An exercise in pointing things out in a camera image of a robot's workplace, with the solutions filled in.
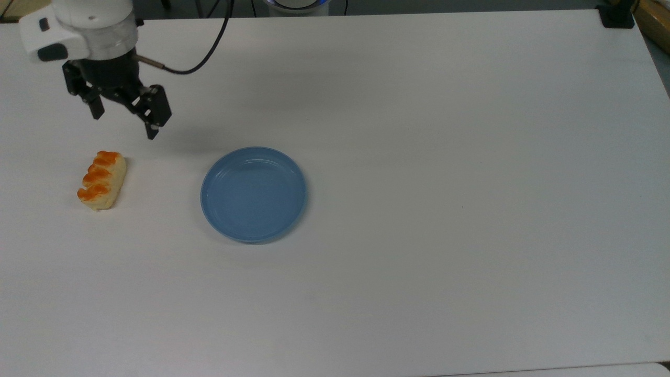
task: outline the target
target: table surface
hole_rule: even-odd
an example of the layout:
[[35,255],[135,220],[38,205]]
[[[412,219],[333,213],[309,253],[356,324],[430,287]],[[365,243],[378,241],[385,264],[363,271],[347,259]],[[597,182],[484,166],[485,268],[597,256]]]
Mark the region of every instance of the table surface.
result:
[[[173,68],[220,21],[147,22]],[[190,76],[141,68],[153,141],[0,25],[0,368],[7,376],[434,376],[670,359],[670,103],[596,11],[234,19]],[[199,204],[222,155],[306,174],[271,244]],[[115,207],[76,198],[98,150]]]

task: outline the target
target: bread roll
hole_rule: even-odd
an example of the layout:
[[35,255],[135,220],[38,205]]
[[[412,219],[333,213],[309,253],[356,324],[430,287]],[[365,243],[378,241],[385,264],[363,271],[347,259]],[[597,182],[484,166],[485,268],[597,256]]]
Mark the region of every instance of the bread roll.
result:
[[94,211],[109,209],[121,190],[125,172],[125,159],[120,153],[101,150],[82,179],[79,200]]

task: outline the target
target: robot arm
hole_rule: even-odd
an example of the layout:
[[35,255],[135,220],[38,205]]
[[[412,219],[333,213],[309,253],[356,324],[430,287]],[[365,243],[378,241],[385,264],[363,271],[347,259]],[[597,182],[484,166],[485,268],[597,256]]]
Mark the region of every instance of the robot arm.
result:
[[105,112],[104,97],[144,121],[153,139],[172,115],[163,87],[144,87],[139,80],[131,0],[52,0],[21,18],[19,28],[31,60],[67,60],[68,91],[88,104],[95,119]]

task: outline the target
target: blue bowl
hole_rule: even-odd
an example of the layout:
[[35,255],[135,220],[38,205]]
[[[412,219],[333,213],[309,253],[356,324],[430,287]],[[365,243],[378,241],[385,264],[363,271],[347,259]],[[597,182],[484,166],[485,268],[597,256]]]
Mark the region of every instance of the blue bowl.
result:
[[219,233],[252,244],[286,234],[306,203],[307,185],[300,168],[289,156],[264,147],[223,156],[200,190],[207,221]]

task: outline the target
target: black cable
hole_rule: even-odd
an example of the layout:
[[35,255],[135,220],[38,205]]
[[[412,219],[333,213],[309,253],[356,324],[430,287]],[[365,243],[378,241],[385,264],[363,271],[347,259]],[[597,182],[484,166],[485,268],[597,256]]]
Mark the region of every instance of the black cable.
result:
[[196,11],[198,11],[198,18],[202,18],[202,3],[200,0],[195,0],[196,1]]
[[212,56],[214,53],[214,50],[216,50],[216,47],[218,46],[218,42],[221,40],[221,37],[223,37],[223,32],[226,31],[226,26],[228,25],[228,20],[230,19],[230,16],[232,15],[232,7],[233,3],[235,0],[228,0],[228,7],[226,8],[226,18],[223,20],[223,25],[221,25],[221,30],[219,31],[218,35],[216,36],[216,40],[214,41],[214,44],[210,48],[209,52],[207,52],[207,55],[202,59],[201,62],[198,63],[195,67],[189,69],[189,70],[176,70],[172,69],[170,67],[164,66],[163,69],[174,74],[192,74],[193,72],[196,72],[197,70],[201,69],[202,66],[207,63],[207,60]]
[[5,7],[5,9],[2,9],[2,12],[0,13],[0,21],[1,21],[3,18],[5,18],[5,12],[9,9],[9,7],[11,7],[11,4],[12,4],[13,2],[14,2],[14,0],[9,0],[9,2],[7,3],[7,6]]
[[210,9],[210,13],[207,13],[207,18],[212,17],[212,13],[214,13],[214,10],[216,9],[216,6],[218,5],[218,2],[219,2],[219,1],[220,1],[220,0],[216,0],[216,1],[214,2],[214,5],[212,5],[212,9]]

